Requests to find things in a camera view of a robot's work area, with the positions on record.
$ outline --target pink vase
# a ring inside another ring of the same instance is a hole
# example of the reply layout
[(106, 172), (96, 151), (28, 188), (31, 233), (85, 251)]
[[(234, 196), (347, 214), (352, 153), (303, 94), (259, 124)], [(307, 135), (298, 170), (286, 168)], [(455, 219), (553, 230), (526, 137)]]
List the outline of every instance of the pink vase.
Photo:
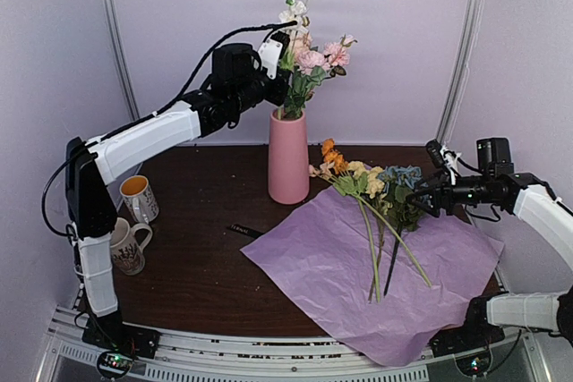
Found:
[(297, 120), (279, 120), (270, 115), (269, 195), (283, 205), (294, 205), (308, 195), (308, 141), (306, 115)]

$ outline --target dark brown tabletop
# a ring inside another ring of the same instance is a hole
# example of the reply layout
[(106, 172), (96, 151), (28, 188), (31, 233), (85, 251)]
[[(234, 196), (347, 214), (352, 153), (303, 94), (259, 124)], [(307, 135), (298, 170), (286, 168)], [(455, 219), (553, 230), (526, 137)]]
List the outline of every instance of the dark brown tabletop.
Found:
[[(434, 168), (424, 148), (338, 147), (372, 166)], [(160, 213), (137, 276), (115, 270), (124, 320), (216, 335), (326, 335), (240, 251), (252, 238), (229, 232), (240, 224), (267, 232), (296, 208), (267, 193), (266, 146), (175, 148), (147, 161)], [(310, 147), (311, 162), (320, 147)], [(325, 189), (311, 179), (312, 199)], [(133, 222), (125, 208), (120, 216)], [(489, 289), (495, 288), (491, 280)]]

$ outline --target white mug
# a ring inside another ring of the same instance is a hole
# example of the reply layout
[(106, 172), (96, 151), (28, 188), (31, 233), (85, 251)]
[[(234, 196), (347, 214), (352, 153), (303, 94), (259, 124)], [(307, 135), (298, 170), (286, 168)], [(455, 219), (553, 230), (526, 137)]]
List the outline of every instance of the white mug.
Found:
[(122, 182), (119, 191), (125, 205), (138, 223), (149, 224), (159, 215), (159, 206), (150, 187), (150, 182), (140, 174)]
[[(137, 243), (135, 234), (147, 230), (147, 235), (141, 245)], [(145, 267), (143, 250), (150, 243), (153, 230), (147, 224), (139, 223), (133, 227), (124, 218), (117, 218), (114, 231), (111, 233), (109, 248), (114, 264), (126, 275), (137, 275)]]

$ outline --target purple tissue paper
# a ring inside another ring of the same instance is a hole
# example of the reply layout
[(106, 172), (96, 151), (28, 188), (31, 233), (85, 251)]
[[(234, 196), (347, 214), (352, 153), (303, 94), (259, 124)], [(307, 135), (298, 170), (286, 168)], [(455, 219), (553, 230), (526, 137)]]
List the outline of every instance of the purple tissue paper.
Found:
[[(373, 216), (371, 223), (377, 234)], [(381, 290), (394, 246), (390, 232), (384, 237)], [(463, 324), (469, 301), (482, 294), (503, 249), (502, 242), (445, 214), (424, 216), (404, 240), (432, 287), (400, 247), (380, 303), (375, 295), (368, 302), (372, 257), (360, 208), (332, 187), (242, 252), (334, 339), (383, 366), (401, 367), (418, 359), (440, 329)]]

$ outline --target white wall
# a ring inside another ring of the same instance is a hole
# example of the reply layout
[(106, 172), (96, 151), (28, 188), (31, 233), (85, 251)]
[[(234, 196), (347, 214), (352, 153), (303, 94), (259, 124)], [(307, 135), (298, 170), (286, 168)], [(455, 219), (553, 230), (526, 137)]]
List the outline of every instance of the white wall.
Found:
[[(115, 0), (141, 112), (160, 108), (213, 42), (230, 30), (277, 22), (285, 0)], [(448, 94), (466, 0), (311, 0), (321, 46), (353, 34), (348, 76), (327, 81), (308, 106), (309, 140), (423, 144)], [(256, 47), (262, 34), (237, 36)], [(197, 88), (210, 62), (194, 83)], [(271, 105), (201, 143), (265, 143)]]
[[(67, 241), (40, 215), (66, 142), (128, 120), (101, 0), (0, 0), (0, 379), (30, 380), (57, 304), (77, 292)], [(62, 178), (48, 214), (64, 226)]]
[[(548, 181), (573, 206), (573, 0), (485, 0), (469, 68), (450, 147), (474, 163), (477, 139), (506, 136), (516, 169)], [(479, 226), (505, 241), (500, 269), (514, 292), (573, 284), (559, 255), (516, 218)], [(552, 348), (557, 370), (565, 358), (556, 351), (570, 353), (559, 345)], [(570, 373), (555, 378), (569, 379)]]

